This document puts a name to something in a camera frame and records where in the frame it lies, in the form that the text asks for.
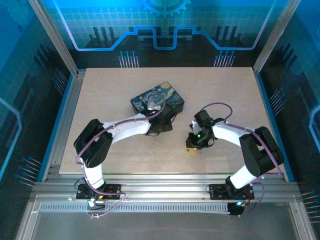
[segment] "aluminum frame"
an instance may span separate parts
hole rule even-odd
[[[52,21],[46,7],[42,3],[41,0],[28,0],[29,4],[33,8],[36,16],[41,22],[43,28],[51,39],[53,45],[58,51],[60,57],[64,61],[66,67],[72,76],[76,76],[78,74],[78,68],[70,55],[62,37],[60,36],[54,22]]]
[[[260,73],[261,69],[265,65],[267,59],[269,58],[271,52],[276,46],[279,38],[284,33],[286,26],[288,25],[292,15],[295,13],[301,0],[289,0],[283,9],[281,15],[279,16],[275,26],[270,33],[268,40],[263,46],[257,60],[254,63],[253,70],[255,74]]]
[[[43,211],[42,205],[87,204],[87,200],[76,199],[74,183],[81,175],[57,174],[57,170],[58,166],[52,166],[46,182],[37,182],[34,185],[16,239],[31,239],[39,212]],[[108,183],[122,185],[121,190],[127,194],[125,203],[141,203],[146,206],[155,203],[171,203],[174,206],[193,204],[201,208],[207,204],[237,202],[210,200],[210,194],[206,192],[208,184],[223,184],[227,176],[229,174],[109,174],[104,175],[104,178]],[[302,203],[295,182],[286,182],[277,174],[268,174],[261,182],[265,188],[264,203]],[[254,203],[261,196],[262,189],[259,185],[254,185],[253,190]],[[111,205],[115,202],[117,200],[107,201]]]

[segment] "beige tabletop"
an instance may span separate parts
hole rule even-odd
[[[80,173],[74,164],[75,139],[92,119],[122,120],[135,115],[130,100],[163,82],[184,99],[173,130],[159,136],[135,135],[112,145],[102,164],[104,173],[234,173],[244,165],[240,147],[216,140],[202,150],[185,148],[194,115],[212,102],[232,106],[230,123],[270,129],[256,79],[250,67],[88,68],[65,146],[60,173]],[[225,106],[210,106],[213,118],[229,114]]]

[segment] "starry night painted box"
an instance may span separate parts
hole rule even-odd
[[[154,94],[161,94],[164,96],[166,104],[168,104],[176,114],[181,113],[184,109],[185,101],[182,97],[176,92],[176,90],[165,81],[164,83],[134,97],[131,99],[131,104],[134,112],[141,113],[145,110],[145,107],[148,104],[149,97]],[[162,98],[155,96],[150,102],[150,106],[159,106],[162,104]]]

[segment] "black motor joint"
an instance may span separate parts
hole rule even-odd
[[[185,141],[186,148],[203,149],[211,147],[212,144],[209,145],[209,141],[215,139],[212,127],[223,119],[217,118],[213,120],[206,110],[199,111],[196,115],[194,115],[194,119],[198,123],[199,127],[202,128],[202,130],[197,134],[192,132],[189,133],[189,137]]]
[[[150,117],[156,114],[158,110],[144,110],[141,114],[146,117]],[[173,129],[171,119],[177,115],[175,110],[168,104],[166,104],[162,112],[154,118],[149,119],[151,127],[149,128],[147,135],[150,134],[160,134],[164,132],[169,132]]]

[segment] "purple cable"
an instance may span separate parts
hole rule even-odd
[[[124,123],[129,123],[129,122],[135,122],[135,121],[141,121],[141,120],[149,120],[149,119],[153,119],[155,118],[156,116],[158,116],[165,108],[165,105],[166,105],[166,99],[165,97],[163,97],[161,94],[158,94],[156,93],[155,95],[159,95],[162,99],[163,99],[163,105],[161,107],[161,109],[156,112],[155,114],[151,115],[151,116],[147,116],[147,117],[141,117],[141,118],[131,118],[131,119],[126,119],[126,120],[122,120],[122,121],[119,121],[117,123],[115,123],[114,125],[111,125],[111,126],[108,126],[107,128],[103,129],[102,131],[100,131],[97,135],[95,135],[85,146],[84,148],[79,152],[79,154],[76,156],[74,162],[76,164],[80,164],[81,167],[82,167],[82,172],[83,172],[83,175],[84,175],[84,180],[85,182],[88,184],[88,186],[96,193],[100,194],[100,195],[106,195],[106,196],[114,196],[114,195],[122,195],[123,194],[123,197],[120,199],[120,201],[118,201],[111,209],[109,209],[108,211],[106,211],[105,213],[103,214],[100,214],[100,215],[96,215],[94,216],[93,214],[89,215],[92,217],[92,218],[99,218],[99,217],[103,217],[107,214],[109,214],[110,212],[112,212],[125,198],[126,198],[126,193],[125,192],[117,192],[117,193],[107,193],[107,192],[102,192],[102,191],[98,191],[97,189],[95,189],[91,184],[90,182],[88,181],[88,178],[87,178],[87,175],[86,175],[86,172],[85,172],[85,168],[84,168],[84,164],[82,162],[78,162],[79,158],[81,157],[81,155],[88,149],[88,147],[95,141],[96,138],[100,137],[102,134],[104,134],[106,131],[108,131],[109,129],[112,129],[116,126],[119,126],[121,124],[124,124]]]
[[[250,211],[248,211],[248,212],[246,213],[246,215],[252,213],[255,209],[257,209],[257,207],[261,204],[262,199],[263,199],[264,196],[265,196],[265,186],[264,186],[261,182],[254,182],[254,183],[252,183],[252,184],[253,184],[253,185],[260,184],[261,187],[262,187],[262,194],[261,194],[261,197],[259,198],[259,201],[257,202],[257,204],[256,204]]]
[[[269,155],[269,157],[270,157],[271,161],[273,162],[276,170],[278,171],[278,174],[279,174],[279,175],[282,174],[281,169],[280,169],[280,167],[279,167],[279,165],[278,165],[275,157],[272,155],[272,153],[271,153],[271,151],[269,150],[268,146],[267,146],[267,145],[265,144],[265,142],[259,137],[258,134],[256,134],[254,131],[252,131],[252,130],[250,130],[250,129],[247,129],[247,128],[243,127],[243,126],[238,126],[238,125],[235,125],[235,124],[227,123],[227,119],[228,119],[228,118],[232,115],[232,113],[233,113],[233,109],[232,109],[232,107],[231,107],[230,105],[228,105],[228,104],[226,104],[226,103],[224,103],[224,102],[213,102],[213,103],[210,103],[210,104],[204,106],[203,108],[201,108],[200,111],[204,110],[205,108],[207,108],[207,107],[209,107],[209,106],[211,106],[211,105],[224,105],[224,106],[227,106],[227,107],[230,109],[230,114],[224,118],[224,123],[225,123],[225,125],[230,126],[230,127],[233,127],[233,128],[236,128],[236,129],[240,129],[240,130],[243,130],[243,131],[247,131],[247,132],[251,133],[252,135],[254,135],[254,137],[255,137],[256,139],[258,139],[258,141],[259,141],[259,142],[261,143],[261,145],[264,147],[266,153]]]

